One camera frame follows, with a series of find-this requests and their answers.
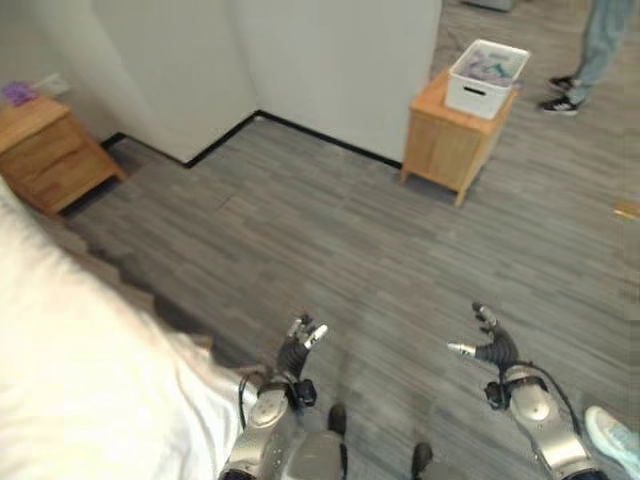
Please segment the white bed sheet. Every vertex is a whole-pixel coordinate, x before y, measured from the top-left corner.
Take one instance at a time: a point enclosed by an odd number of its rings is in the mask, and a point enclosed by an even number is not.
[[[76,266],[0,179],[0,478],[215,479],[237,382]]]

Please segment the wooden nightstand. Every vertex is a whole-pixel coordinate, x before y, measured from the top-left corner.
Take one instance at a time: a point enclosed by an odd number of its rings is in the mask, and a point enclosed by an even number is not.
[[[127,178],[67,106],[42,96],[0,110],[0,174],[51,216],[107,178]]]
[[[400,182],[410,173],[458,192],[464,201],[504,126],[516,91],[492,120],[474,117],[445,106],[449,70],[446,69],[411,102],[411,122]]]

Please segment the black cable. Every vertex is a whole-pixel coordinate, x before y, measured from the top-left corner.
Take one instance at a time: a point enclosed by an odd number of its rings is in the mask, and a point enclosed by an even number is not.
[[[249,382],[249,378],[251,378],[252,375],[258,375],[262,378],[263,381],[265,380],[265,375],[261,371],[254,370],[253,372],[246,373],[238,384],[238,411],[240,412],[240,426],[242,427],[243,431],[247,428],[247,420],[244,416],[244,391],[247,388],[247,383]]]
[[[573,406],[569,401],[569,397],[564,392],[562,387],[558,384],[558,382],[556,382],[555,378],[553,378],[553,376],[551,376],[551,374],[547,372],[544,368],[534,365],[533,362],[514,362],[513,365],[521,365],[523,367],[529,367],[534,370],[537,370],[541,372],[543,375],[545,375],[551,381],[551,383],[553,384],[553,387],[556,389],[556,391],[558,392],[558,395],[560,395],[560,398],[562,399],[564,404],[567,406],[567,409],[569,410],[569,414],[571,415],[571,423],[573,424],[573,431],[576,432],[578,436],[582,436],[582,428],[580,427],[580,421],[578,420],[578,416],[576,415],[576,412],[573,410]]]
[[[244,404],[242,399],[244,397],[244,389],[247,387],[247,382],[249,381],[251,373],[252,372],[249,372],[242,377],[242,380],[240,380],[240,384],[238,385],[238,410],[240,411],[240,426],[243,431],[247,428],[247,420],[244,417]]]

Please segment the person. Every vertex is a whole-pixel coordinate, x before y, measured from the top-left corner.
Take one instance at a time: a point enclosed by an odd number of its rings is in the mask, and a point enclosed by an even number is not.
[[[640,480],[640,440],[602,407],[587,409],[584,423],[598,450],[616,460],[633,480]]]
[[[635,0],[592,0],[580,66],[573,75],[549,80],[549,85],[562,95],[540,103],[543,112],[569,116],[578,113],[613,60],[634,4]]]

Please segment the black sneaker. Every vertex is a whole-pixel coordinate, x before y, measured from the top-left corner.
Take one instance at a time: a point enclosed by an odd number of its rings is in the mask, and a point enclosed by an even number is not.
[[[573,77],[553,77],[549,79],[549,86],[558,92],[567,93],[575,86]]]
[[[538,108],[545,113],[551,113],[553,115],[566,115],[573,117],[578,114],[578,109],[582,105],[582,102],[575,104],[571,103],[569,97],[556,98],[555,100],[549,100],[548,102],[542,102],[538,104]]]
[[[419,443],[413,449],[413,461],[411,462],[411,478],[423,480],[422,474],[433,460],[433,450],[427,442]]]

